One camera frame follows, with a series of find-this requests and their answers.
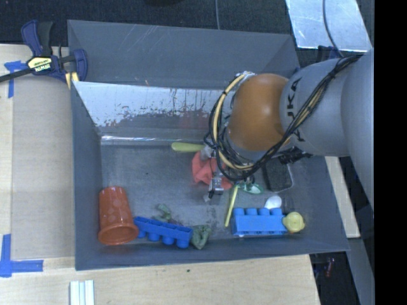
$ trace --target orange object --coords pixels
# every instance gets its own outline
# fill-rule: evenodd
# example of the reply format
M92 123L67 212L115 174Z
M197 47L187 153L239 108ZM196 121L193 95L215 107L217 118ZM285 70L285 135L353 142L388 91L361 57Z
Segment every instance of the orange object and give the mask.
M284 135L280 98L288 79L258 74L244 81L235 94L228 124L230 139L248 151L267 151Z
M215 158L202 161L200 159L200 151L198 151L192 159L192 175L195 183L204 182L209 185L212 180L212 171L215 171L216 168L217 163ZM226 177L222 177L221 185L225 190L233 186Z
M99 224L97 237L106 245L124 244L139 235L122 187L109 186L99 193Z

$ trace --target yellow label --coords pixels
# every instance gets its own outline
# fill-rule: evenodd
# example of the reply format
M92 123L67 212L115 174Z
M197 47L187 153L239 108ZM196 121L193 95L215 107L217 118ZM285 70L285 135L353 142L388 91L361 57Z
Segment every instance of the yellow label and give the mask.
M28 66L30 69L35 69L36 71L42 71L45 69L49 69L51 67L50 63L52 63L51 58L33 58L28 62Z

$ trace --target black cable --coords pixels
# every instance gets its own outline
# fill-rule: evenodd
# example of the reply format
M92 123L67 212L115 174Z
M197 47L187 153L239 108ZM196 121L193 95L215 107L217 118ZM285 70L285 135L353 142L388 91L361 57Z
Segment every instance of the black cable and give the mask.
M217 29L221 29L221 26L219 24L219 10L217 8L217 0L215 0L215 12L216 12L216 25Z
M249 169L246 170L239 170L236 168L226 167L223 168L223 164L219 155L219 152L223 154L223 156L228 159L230 163L238 166L244 166L247 163L243 161L243 157L241 157L227 142L227 139L224 139L224 133L226 128L223 130L217 131L217 137L213 134L213 116L217 105L219 104L220 98L215 103L215 106L212 108L212 111L209 116L209 133L206 134L204 140L215 150L216 153L216 161L217 167L222 172L222 174L230 181L240 181L245 180L246 178L254 175L261 167L265 165L265 163L271 160L279 151L279 149L286 143L286 141L290 138L290 136L310 117L310 115L316 110L319 102L321 101L325 91L327 90L330 82L334 80L336 75L348 67L350 64L353 64L357 60L360 59L362 55L354 55L347 58L341 58L338 60L336 65L334 66L333 70L331 70L315 87L311 95L307 98L307 101L303 104L300 110L297 112L297 115L294 117L290 125L288 126L285 134L281 138L281 140L272 146L259 160L257 160ZM221 123L221 116L218 118L218 122L216 123L217 127L220 128Z
M333 40L332 35L331 35L331 31L329 30L328 22L326 20L325 5L326 5L326 0L322 0L322 15L324 16L325 30L326 30L326 32L328 34L328 37L329 37L329 40L331 41L331 44L333 45L335 50L338 52L339 56L341 56L343 58L343 54L341 53L341 51L338 49L337 45L335 44L335 41Z

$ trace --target black floor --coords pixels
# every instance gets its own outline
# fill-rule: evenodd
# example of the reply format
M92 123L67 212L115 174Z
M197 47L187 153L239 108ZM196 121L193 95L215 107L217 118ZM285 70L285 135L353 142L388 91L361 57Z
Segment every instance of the black floor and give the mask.
M374 46L375 0L357 3ZM68 19L292 34L285 0L0 0L0 43L22 44L21 26L32 19L55 23L52 46L68 45ZM304 67L317 51L298 49L298 58ZM374 272L373 213L351 160L341 165ZM322 305L360 304L345 253L310 257Z

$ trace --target yellow spoon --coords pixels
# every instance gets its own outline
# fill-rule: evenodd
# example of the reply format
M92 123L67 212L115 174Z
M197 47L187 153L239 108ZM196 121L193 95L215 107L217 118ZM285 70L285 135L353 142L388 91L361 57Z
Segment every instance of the yellow spoon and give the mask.
M179 153L196 153L197 151L201 151L204 147L205 145L189 144L187 142L173 142L171 144L172 150Z

